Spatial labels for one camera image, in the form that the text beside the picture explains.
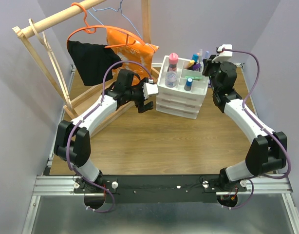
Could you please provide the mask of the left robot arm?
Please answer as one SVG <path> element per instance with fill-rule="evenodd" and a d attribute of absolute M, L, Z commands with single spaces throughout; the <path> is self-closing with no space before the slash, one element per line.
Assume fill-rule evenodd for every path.
<path fill-rule="evenodd" d="M 121 106 L 134 102 L 139 113 L 153 109 L 153 102 L 144 103 L 158 94 L 158 86 L 150 78 L 140 78 L 133 71 L 121 69 L 117 80 L 106 88 L 98 100 L 82 115 L 72 121 L 63 120 L 57 128 L 54 154 L 68 163 L 70 170 L 82 175 L 85 187 L 92 193 L 98 192 L 102 185 L 102 173 L 90 160 L 91 135 L 106 117 Z"/>

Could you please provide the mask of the orange pink highlighter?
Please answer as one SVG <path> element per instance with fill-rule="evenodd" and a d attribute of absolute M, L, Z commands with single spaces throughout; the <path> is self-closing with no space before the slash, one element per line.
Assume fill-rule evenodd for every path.
<path fill-rule="evenodd" d="M 195 64 L 195 60 L 190 60 L 189 62 L 188 62 L 188 64 L 184 67 L 185 69 L 189 69 L 190 67 L 192 67 L 193 65 Z"/>

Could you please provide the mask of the pink capped tube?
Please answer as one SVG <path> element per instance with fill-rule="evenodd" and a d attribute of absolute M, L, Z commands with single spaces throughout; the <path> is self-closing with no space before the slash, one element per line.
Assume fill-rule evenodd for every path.
<path fill-rule="evenodd" d="M 168 56 L 168 72 L 177 72 L 177 63 L 178 63 L 178 55 L 176 53 L 171 53 Z"/>

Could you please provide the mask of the black blue highlighter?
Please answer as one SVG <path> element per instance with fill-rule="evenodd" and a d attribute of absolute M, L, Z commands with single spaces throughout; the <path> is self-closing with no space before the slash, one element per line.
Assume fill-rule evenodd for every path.
<path fill-rule="evenodd" d="M 193 54 L 192 60 L 194 60 L 195 63 L 199 63 L 199 57 L 197 54 Z"/>

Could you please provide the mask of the green highlighter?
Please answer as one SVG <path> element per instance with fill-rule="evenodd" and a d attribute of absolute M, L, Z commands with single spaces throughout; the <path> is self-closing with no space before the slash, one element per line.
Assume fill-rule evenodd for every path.
<path fill-rule="evenodd" d="M 185 76 L 185 79 L 192 79 L 192 80 L 202 80 L 203 77 L 193 77 L 193 76 Z"/>

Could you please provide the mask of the blue grey stamp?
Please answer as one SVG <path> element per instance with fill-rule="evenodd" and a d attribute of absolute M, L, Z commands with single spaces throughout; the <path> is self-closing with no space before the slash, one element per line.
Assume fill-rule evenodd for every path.
<path fill-rule="evenodd" d="M 191 77 L 187 78 L 185 86 L 184 86 L 184 90 L 185 91 L 190 91 L 191 88 L 192 88 L 192 84 L 193 84 L 193 79 Z"/>

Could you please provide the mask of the red orange pen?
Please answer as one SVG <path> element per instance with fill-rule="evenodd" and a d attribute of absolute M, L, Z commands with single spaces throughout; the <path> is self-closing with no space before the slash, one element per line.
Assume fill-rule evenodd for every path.
<path fill-rule="evenodd" d="M 201 66 L 204 65 L 203 64 L 203 50 L 202 49 L 199 50 L 199 63 L 200 63 Z"/>

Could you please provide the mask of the black purple highlighter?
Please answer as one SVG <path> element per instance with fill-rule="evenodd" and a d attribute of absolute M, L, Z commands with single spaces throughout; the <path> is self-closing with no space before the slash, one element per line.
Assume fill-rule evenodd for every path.
<path fill-rule="evenodd" d="M 196 63 L 196 64 L 194 64 L 191 68 L 192 68 L 193 71 L 198 71 L 198 72 L 200 72 L 202 66 L 201 66 L 200 63 Z"/>

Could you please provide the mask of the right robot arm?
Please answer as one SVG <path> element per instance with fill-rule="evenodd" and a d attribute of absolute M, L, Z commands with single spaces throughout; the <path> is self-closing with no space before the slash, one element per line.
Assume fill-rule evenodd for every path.
<path fill-rule="evenodd" d="M 229 191 L 241 179 L 263 176 L 284 168 L 288 162 L 287 136 L 267 127 L 236 92 L 236 65 L 218 61 L 216 55 L 203 59 L 203 64 L 203 75 L 209 78 L 215 106 L 237 124 L 251 144 L 245 160 L 220 170 L 219 188 Z"/>

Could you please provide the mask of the paper clip jar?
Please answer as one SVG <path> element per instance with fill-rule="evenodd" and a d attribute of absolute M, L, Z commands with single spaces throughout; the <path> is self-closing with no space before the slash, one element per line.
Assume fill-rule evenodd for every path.
<path fill-rule="evenodd" d="M 174 71 L 169 71 L 165 75 L 165 85 L 169 88 L 174 88 L 177 84 L 177 73 Z"/>

